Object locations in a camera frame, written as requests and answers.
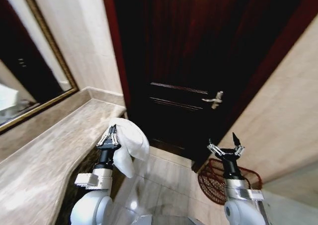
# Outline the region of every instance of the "door frame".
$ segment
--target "door frame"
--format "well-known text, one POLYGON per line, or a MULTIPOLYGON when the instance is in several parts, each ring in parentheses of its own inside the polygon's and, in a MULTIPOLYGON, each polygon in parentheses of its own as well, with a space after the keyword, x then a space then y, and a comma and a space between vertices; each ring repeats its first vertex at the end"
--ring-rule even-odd
MULTIPOLYGON (((108 25, 114 52, 116 56, 116 62, 120 81, 123 89, 124 99, 126 103, 127 113, 130 115, 131 111, 131 93, 128 86, 123 51, 121 46, 121 39, 119 33, 119 26, 116 15, 116 8, 114 0, 104 0, 105 10, 108 19, 108 25)), ((234 122, 238 119, 244 109, 249 105, 258 91, 262 88, 270 75, 275 71, 280 62, 287 55, 289 50, 293 47, 295 42, 299 39, 307 26, 315 18, 318 13, 318 1, 317 0, 301 0, 298 7, 290 17, 287 25, 282 32, 276 38, 274 44, 270 48, 268 54, 260 63, 256 72, 253 74, 247 87, 240 95, 239 100, 233 106, 232 110, 226 117, 223 126, 220 130, 220 134, 217 138, 214 138, 214 143, 218 144, 234 122)), ((205 161, 210 156, 210 153, 202 153, 199 156, 199 160, 195 161, 192 166, 192 170, 198 172, 204 165, 205 161)))

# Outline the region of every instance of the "beige wall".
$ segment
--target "beige wall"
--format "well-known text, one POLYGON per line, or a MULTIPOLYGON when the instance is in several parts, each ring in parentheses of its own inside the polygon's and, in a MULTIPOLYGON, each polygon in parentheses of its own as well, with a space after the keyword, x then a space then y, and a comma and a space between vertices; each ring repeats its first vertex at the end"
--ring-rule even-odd
POLYGON ((235 132, 246 147, 240 166, 270 181, 318 161, 318 17, 248 105, 235 132))
POLYGON ((122 93, 103 0, 36 0, 80 89, 122 93))

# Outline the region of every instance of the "marble countertop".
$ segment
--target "marble countertop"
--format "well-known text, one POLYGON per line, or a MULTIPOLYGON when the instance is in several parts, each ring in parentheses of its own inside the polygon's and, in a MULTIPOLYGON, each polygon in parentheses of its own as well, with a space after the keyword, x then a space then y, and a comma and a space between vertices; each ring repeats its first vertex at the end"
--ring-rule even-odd
POLYGON ((125 107, 90 100, 0 163, 0 221, 53 224, 70 174, 125 107))

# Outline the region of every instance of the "door handle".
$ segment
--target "door handle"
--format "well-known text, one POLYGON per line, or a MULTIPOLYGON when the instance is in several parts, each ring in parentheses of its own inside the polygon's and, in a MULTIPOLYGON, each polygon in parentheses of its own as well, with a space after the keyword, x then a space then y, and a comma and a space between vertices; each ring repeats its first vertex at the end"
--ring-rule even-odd
POLYGON ((219 91, 217 95, 215 96, 215 98, 202 98, 202 100, 205 102, 212 102, 211 108, 216 109, 219 106, 219 104, 222 103, 222 100, 221 100, 222 96, 223 96, 223 91, 219 91))

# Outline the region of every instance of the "gold mirror frame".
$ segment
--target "gold mirror frame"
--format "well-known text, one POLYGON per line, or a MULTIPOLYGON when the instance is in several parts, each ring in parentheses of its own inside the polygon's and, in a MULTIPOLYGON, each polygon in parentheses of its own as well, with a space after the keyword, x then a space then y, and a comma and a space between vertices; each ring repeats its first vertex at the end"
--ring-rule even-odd
POLYGON ((75 92, 77 92, 79 90, 73 76, 71 75, 70 69, 68 68, 65 59, 57 45, 57 43, 54 40, 54 37, 36 3, 35 0, 26 0, 28 6, 30 7, 33 15, 35 16, 35 19, 38 23, 38 25, 40 26, 46 40, 48 41, 55 57, 57 58, 63 72, 66 75, 66 78, 69 80, 70 85, 72 86, 72 88, 68 91, 66 91, 65 93, 61 94, 60 96, 51 99, 50 101, 47 101, 27 112, 25 112, 22 115, 19 115, 11 120, 9 120, 8 122, 2 124, 0 126, 0 135, 4 132, 6 132, 7 130, 11 129, 14 126, 17 126, 19 123, 24 122, 25 120, 29 119, 31 116, 35 116, 37 113, 43 111, 44 109, 53 106, 55 103, 61 101, 62 99, 71 96, 72 94, 74 94, 75 92))

